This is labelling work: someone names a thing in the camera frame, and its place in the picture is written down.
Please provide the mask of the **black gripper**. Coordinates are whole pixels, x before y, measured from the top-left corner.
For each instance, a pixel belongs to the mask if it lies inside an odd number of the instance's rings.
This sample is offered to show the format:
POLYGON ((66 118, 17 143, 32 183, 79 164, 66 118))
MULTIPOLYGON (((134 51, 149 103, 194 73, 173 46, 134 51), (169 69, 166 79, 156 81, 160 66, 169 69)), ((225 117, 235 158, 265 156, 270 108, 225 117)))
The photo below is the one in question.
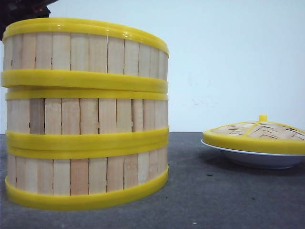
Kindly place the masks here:
POLYGON ((48 5, 51 0, 1 0, 0 1, 0 40, 8 25, 22 20, 46 18, 50 15, 48 5))

